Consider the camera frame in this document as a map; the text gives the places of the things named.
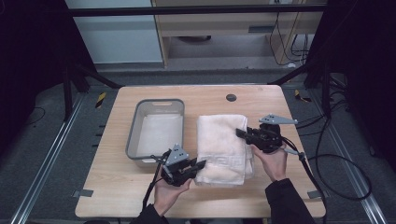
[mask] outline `gray floor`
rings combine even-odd
[[[212,36],[210,41],[184,37],[175,38],[172,43],[171,59],[166,68],[142,68],[133,72],[107,72],[103,75],[124,85],[262,84],[276,80],[292,69],[276,64],[268,43],[262,36]],[[293,65],[298,66],[298,57],[296,60]],[[301,125],[306,123],[304,120],[320,115],[320,109],[315,103],[319,100],[308,103],[295,99],[295,89],[303,97],[314,100],[320,91],[320,88],[305,90],[301,86],[302,80],[304,75],[283,86],[290,112],[294,119],[302,121]],[[35,199],[28,222],[85,221],[74,214],[78,199],[71,195],[84,185],[100,142],[100,134],[117,96],[117,90],[111,90],[92,79],[89,81],[92,87],[88,93],[74,95],[75,100],[82,98],[81,108],[45,185]],[[106,92],[104,103],[100,108],[95,108],[98,95],[103,91]],[[342,94],[335,94],[333,103],[343,99]],[[64,118],[62,86],[41,92],[36,98],[36,107],[19,138],[12,144],[12,154],[7,158],[6,165],[0,170],[0,223],[8,223],[17,211],[61,129]],[[370,155],[353,115],[346,108],[347,104],[341,104],[334,109],[331,125],[324,132],[318,150],[319,153],[340,155],[345,153],[340,147],[345,148],[346,155],[371,179],[373,193],[368,200],[356,202],[340,197],[321,185],[331,195],[327,200],[328,223],[396,223],[396,175],[384,159]],[[309,133],[319,132],[323,124],[324,119],[298,130],[307,157],[315,155],[319,138],[319,134]],[[342,144],[336,141],[337,137],[342,139]],[[318,177],[315,161],[310,161],[310,164],[315,177]],[[359,174],[351,172],[347,163],[324,158],[318,160],[318,167],[323,178],[337,191],[352,197],[356,197],[359,188],[364,191],[364,185],[356,184]],[[369,214],[367,207],[370,205],[374,205],[372,209],[376,209],[385,220],[374,220],[378,216]]]

